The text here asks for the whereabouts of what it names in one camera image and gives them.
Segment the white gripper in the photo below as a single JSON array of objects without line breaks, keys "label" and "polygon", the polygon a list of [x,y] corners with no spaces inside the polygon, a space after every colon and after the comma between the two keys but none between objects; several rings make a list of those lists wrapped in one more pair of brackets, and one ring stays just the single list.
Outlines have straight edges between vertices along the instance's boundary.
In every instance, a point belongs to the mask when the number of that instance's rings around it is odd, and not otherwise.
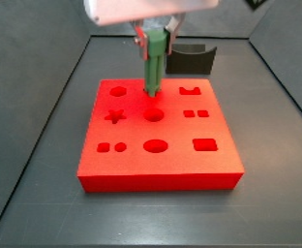
[{"label": "white gripper", "polygon": [[84,0],[84,8],[90,20],[100,26],[130,22],[136,32],[134,44],[140,47],[144,60],[149,59],[149,37],[140,19],[170,16],[165,26],[168,33],[166,53],[172,47],[186,14],[193,11],[216,8],[220,0]]}]

